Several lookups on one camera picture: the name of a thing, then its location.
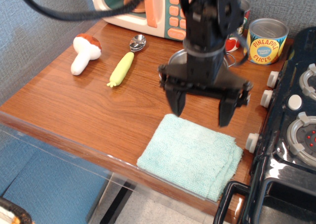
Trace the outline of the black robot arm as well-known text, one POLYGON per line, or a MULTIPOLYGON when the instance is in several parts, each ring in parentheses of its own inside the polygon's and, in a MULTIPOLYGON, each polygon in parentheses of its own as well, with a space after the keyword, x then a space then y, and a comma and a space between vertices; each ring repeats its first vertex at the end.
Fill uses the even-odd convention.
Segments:
POLYGON ((253 84, 224 63, 225 44, 244 20, 238 0, 180 0, 186 18, 186 61, 160 65, 160 85, 172 112, 180 116, 186 94, 220 99, 219 126, 227 126, 237 107, 247 105, 253 84))

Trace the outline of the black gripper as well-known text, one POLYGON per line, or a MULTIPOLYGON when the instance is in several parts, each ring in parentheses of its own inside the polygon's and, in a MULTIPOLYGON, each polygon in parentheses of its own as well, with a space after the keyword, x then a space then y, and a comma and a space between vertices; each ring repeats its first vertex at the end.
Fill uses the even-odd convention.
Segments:
POLYGON ((185 45, 182 54, 184 62, 170 59, 168 64, 158 67, 160 86, 173 114, 182 114, 187 93, 219 98, 219 126, 228 126, 235 109, 248 105, 253 84, 229 70, 224 45, 185 45))

